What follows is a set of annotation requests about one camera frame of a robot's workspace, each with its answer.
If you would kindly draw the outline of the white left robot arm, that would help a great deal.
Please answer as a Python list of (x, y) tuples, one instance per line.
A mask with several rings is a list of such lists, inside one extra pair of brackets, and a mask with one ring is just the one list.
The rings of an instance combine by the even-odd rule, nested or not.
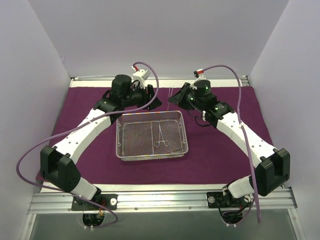
[(128, 107), (153, 110), (161, 106), (153, 86), (146, 84), (148, 70), (137, 70), (132, 76), (119, 74), (111, 88), (90, 110), (86, 118), (63, 140), (45, 146), (40, 152), (40, 175), (60, 190), (83, 198), (90, 210), (100, 206), (101, 190), (81, 176), (76, 163), (82, 153), (105, 129), (110, 127)]

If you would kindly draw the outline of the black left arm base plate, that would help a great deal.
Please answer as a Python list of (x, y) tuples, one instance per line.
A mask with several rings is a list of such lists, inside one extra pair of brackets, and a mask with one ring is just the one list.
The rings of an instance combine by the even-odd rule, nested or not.
[[(114, 193), (101, 193), (99, 196), (94, 198), (92, 202), (107, 207), (110, 210), (116, 210), (118, 204), (118, 195)], [(77, 196), (73, 197), (71, 205), (72, 211), (93, 211), (99, 209), (100, 207), (83, 201)]]

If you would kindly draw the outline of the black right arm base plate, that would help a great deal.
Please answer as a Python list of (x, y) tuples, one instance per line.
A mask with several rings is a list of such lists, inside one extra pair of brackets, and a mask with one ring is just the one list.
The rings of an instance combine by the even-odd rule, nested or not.
[(252, 202), (249, 196), (234, 198), (230, 193), (224, 191), (207, 192), (206, 198), (209, 208), (243, 208)]

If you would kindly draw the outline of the wire mesh instrument tray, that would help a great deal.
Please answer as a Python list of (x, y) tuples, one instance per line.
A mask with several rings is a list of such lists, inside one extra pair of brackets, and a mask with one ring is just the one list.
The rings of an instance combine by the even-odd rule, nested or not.
[[(154, 147), (159, 124), (169, 146)], [(169, 151), (183, 149), (180, 154)], [(123, 114), (116, 120), (116, 156), (124, 162), (183, 157), (189, 151), (183, 114), (179, 110)]]

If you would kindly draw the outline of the steel surgical forceps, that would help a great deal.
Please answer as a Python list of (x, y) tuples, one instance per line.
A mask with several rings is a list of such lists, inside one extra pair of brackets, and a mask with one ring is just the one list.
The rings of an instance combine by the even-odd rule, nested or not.
[[(173, 90), (174, 90), (174, 86), (170, 86), (168, 89), (168, 100), (172, 97)], [(167, 110), (169, 110), (169, 108), (170, 108), (170, 101), (167, 102)]]

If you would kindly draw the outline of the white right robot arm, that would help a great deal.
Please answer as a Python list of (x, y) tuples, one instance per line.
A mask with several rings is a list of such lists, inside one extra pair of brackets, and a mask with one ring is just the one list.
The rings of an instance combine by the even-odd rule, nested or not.
[(203, 121), (225, 134), (249, 158), (252, 173), (223, 188), (225, 205), (232, 207), (251, 194), (265, 197), (290, 179), (290, 153), (277, 149), (251, 130), (240, 119), (238, 110), (212, 93), (209, 80), (186, 82), (168, 101), (181, 109), (198, 111)]

